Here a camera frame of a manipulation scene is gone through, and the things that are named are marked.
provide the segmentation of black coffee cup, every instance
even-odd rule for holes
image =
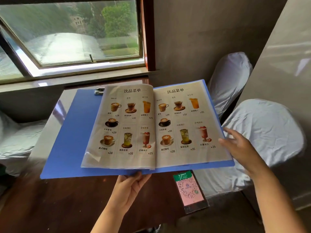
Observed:
[[[108,125],[110,127],[115,127],[116,125],[118,125],[118,121],[115,119],[108,119]]]
[[[171,123],[171,121],[168,120],[167,118],[161,119],[160,122],[163,126],[168,126]]]

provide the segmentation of person's left hand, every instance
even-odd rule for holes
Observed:
[[[125,215],[133,204],[138,192],[150,177],[151,174],[142,175],[141,172],[137,172],[134,176],[129,177],[118,176],[107,207],[122,216]]]

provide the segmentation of pink card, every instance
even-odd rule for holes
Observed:
[[[184,206],[204,200],[200,188],[190,171],[175,175],[174,179]]]

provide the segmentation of window sill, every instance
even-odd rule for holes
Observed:
[[[79,85],[79,84],[107,81],[110,79],[121,79],[121,78],[148,75],[154,72],[156,71],[150,72],[144,66],[144,67],[138,67],[138,68],[132,68],[132,69],[114,70],[114,71],[92,73],[92,74],[80,74],[76,76],[67,76],[67,77],[60,77],[60,78],[47,78],[47,79],[29,81],[29,82],[3,84],[3,85],[0,85],[0,93],[31,89],[31,88],[46,87],[46,86],[57,86],[57,85],[73,86],[73,85]]]

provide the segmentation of menu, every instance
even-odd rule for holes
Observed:
[[[203,81],[107,86],[81,167],[155,169],[231,160]]]

